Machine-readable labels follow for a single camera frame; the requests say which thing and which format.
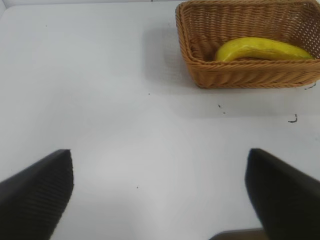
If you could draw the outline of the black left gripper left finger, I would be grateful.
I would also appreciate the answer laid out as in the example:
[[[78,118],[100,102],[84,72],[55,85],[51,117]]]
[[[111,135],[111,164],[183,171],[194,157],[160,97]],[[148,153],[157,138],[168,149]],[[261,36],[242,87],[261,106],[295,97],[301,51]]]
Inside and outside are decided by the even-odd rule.
[[[0,183],[0,238],[49,240],[74,189],[71,151],[59,149]]]

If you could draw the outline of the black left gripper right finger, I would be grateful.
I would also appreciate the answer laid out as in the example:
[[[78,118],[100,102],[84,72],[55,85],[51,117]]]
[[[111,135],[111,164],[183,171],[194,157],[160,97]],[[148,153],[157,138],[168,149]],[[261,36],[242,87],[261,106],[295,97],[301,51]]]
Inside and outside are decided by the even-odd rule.
[[[245,186],[270,240],[320,238],[320,182],[259,148],[247,158]]]

